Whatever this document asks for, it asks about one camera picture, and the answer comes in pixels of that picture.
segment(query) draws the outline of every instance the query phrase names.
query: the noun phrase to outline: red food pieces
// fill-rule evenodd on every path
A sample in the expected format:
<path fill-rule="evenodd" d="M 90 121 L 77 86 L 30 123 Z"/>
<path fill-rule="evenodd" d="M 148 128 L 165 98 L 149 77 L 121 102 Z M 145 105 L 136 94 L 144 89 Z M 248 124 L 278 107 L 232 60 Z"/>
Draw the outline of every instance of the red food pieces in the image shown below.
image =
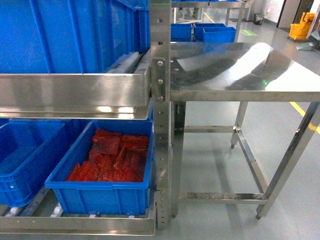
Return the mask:
<path fill-rule="evenodd" d="M 133 152 L 130 159 L 131 169 L 134 170 L 136 174 L 142 179 L 144 178 L 145 174 L 147 154 L 147 150 L 141 152 Z"/>
<path fill-rule="evenodd" d="M 124 166 L 124 163 L 125 163 L 125 161 L 126 161 L 126 155 L 127 155 L 127 149 L 126 149 L 126 147 L 124 146 L 124 147 L 121 149 L 118 157 L 116 158 L 115 164 L 113 165 L 113 167 L 114 167 L 115 170 L 121 170 L 121 169 L 122 169 L 122 167 Z"/>
<path fill-rule="evenodd" d="M 95 130 L 95 135 L 93 137 L 121 137 L 122 133 L 120 132 L 110 132 L 103 129 L 97 129 Z"/>
<path fill-rule="evenodd" d="M 117 155 L 120 141 L 121 138 L 117 136 L 102 138 L 93 144 L 92 150 L 105 155 Z"/>
<path fill-rule="evenodd" d="M 99 172 L 100 172 L 98 166 L 95 164 L 91 164 L 90 167 L 91 168 L 89 169 L 89 171 L 86 173 L 86 175 L 82 179 L 83 182 L 95 182 L 98 180 L 98 176 L 99 176 Z"/>
<path fill-rule="evenodd" d="M 121 171 L 121 182 L 140 183 L 143 179 L 139 177 L 131 167 L 124 167 Z"/>
<path fill-rule="evenodd" d="M 93 146 L 82 166 L 77 163 L 66 181 L 142 182 L 149 137 L 97 129 Z"/>
<path fill-rule="evenodd" d="M 149 144 L 149 137 L 124 135 L 121 141 L 124 144 L 130 143 L 130 144 L 136 144 L 140 146 L 147 146 Z"/>
<path fill-rule="evenodd" d="M 114 174 L 111 171 L 105 171 L 97 178 L 98 182 L 114 182 Z"/>
<path fill-rule="evenodd" d="M 75 179 L 76 179 L 76 177 L 77 177 L 77 175 L 78 175 L 78 172 L 79 172 L 79 170 L 80 170 L 80 168 L 81 168 L 81 165 L 80 165 L 80 163 L 76 163 L 75 165 L 74 165 L 74 167 L 72 168 L 72 170 L 71 170 L 71 172 L 69 173 L 69 175 L 66 177 L 66 181 L 75 181 Z"/>

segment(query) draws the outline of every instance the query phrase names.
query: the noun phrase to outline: blue plastic crate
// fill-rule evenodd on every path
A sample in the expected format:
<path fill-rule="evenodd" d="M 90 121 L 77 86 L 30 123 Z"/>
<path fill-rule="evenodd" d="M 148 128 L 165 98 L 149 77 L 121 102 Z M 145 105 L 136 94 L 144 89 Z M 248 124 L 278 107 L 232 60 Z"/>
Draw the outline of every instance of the blue plastic crate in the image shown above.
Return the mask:
<path fill-rule="evenodd" d="M 139 11 L 148 14 L 147 0 L 4 0 L 0 73 L 106 72 L 149 47 L 149 19 L 135 21 Z"/>
<path fill-rule="evenodd" d="M 7 122 L 9 122 L 9 119 L 8 119 L 8 118 L 0 118 L 0 127 L 1 127 L 3 124 L 6 124 Z"/>
<path fill-rule="evenodd" d="M 0 127 L 0 204 L 27 205 L 69 146 L 65 123 L 12 121 Z"/>
<path fill-rule="evenodd" d="M 74 143 L 75 140 L 79 137 L 82 131 L 85 129 L 88 121 L 86 119 L 16 119 L 12 118 L 9 120 L 10 122 L 30 122 L 30 123 L 39 123 L 39 122 L 46 122 L 46 123 L 64 123 L 67 139 L 70 144 Z"/>
<path fill-rule="evenodd" d="M 194 24 L 194 38 L 196 40 L 204 39 L 204 28 L 226 28 L 223 23 L 195 23 Z"/>
<path fill-rule="evenodd" d="M 86 160 L 96 129 L 150 137 L 143 182 L 65 181 L 74 165 Z M 149 206 L 153 138 L 151 121 L 92 121 L 47 178 L 45 186 L 53 189 L 67 214 L 143 215 Z"/>
<path fill-rule="evenodd" d="M 191 24 L 171 24 L 171 38 L 172 39 L 191 39 Z"/>
<path fill-rule="evenodd" d="M 134 52 L 146 52 L 150 47 L 149 10 L 134 12 Z"/>
<path fill-rule="evenodd" d="M 205 43 L 232 43 L 235 41 L 236 29 L 233 27 L 211 27 L 203 29 Z"/>

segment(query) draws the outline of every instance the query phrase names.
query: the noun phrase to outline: floor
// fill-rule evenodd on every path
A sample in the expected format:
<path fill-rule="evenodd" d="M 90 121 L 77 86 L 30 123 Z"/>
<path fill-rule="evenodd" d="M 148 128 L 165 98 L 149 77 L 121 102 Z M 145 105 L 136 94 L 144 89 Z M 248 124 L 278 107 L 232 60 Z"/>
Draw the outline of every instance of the floor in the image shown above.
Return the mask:
<path fill-rule="evenodd" d="M 215 22 L 223 11 L 206 10 Z M 320 75 L 319 52 L 297 51 L 299 44 L 288 33 L 269 24 L 242 23 L 241 28 L 257 36 L 239 35 L 239 42 L 265 42 L 289 58 Z M 233 125 L 238 103 L 188 102 L 186 125 Z M 306 110 L 307 103 L 298 103 Z M 243 132 L 270 181 L 300 121 L 301 114 L 290 103 L 248 105 Z M 230 149 L 229 134 L 185 135 L 181 173 L 184 192 L 258 192 L 239 145 Z M 269 214 L 257 220 L 255 205 L 224 205 L 181 202 L 177 218 L 167 230 L 157 230 L 149 239 L 210 240 L 316 240 L 320 239 L 320 134 L 315 133 Z M 0 235 L 1 240 L 42 240 L 36 235 Z M 141 237 L 51 236 L 56 240 L 138 240 Z"/>

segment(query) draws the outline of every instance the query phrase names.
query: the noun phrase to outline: green floor marking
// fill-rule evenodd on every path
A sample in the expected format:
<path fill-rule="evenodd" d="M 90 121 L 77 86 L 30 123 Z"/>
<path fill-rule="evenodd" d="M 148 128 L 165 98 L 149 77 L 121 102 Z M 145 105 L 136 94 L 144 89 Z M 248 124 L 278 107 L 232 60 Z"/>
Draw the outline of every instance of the green floor marking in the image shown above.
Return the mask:
<path fill-rule="evenodd" d="M 246 36 L 251 36 L 251 37 L 258 36 L 257 34 L 255 34 L 253 31 L 250 31 L 250 30 L 241 30 L 241 32 Z"/>

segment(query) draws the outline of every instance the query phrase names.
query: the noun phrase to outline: yellow floor line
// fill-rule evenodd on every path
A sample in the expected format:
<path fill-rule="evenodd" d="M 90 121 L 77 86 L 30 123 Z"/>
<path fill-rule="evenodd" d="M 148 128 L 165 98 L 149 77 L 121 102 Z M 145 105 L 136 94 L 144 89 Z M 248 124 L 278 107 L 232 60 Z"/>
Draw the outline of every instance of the yellow floor line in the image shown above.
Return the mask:
<path fill-rule="evenodd" d="M 295 108 L 295 110 L 297 110 L 298 113 L 301 114 L 302 117 L 304 117 L 306 115 L 306 112 L 295 101 L 291 101 L 290 103 Z M 310 123 L 309 128 L 313 131 L 317 131 L 317 133 L 320 134 L 320 127 L 319 126 L 314 126 Z"/>
<path fill-rule="evenodd" d="M 213 24 L 215 23 L 215 21 L 213 21 L 213 19 L 206 13 L 203 13 Z"/>

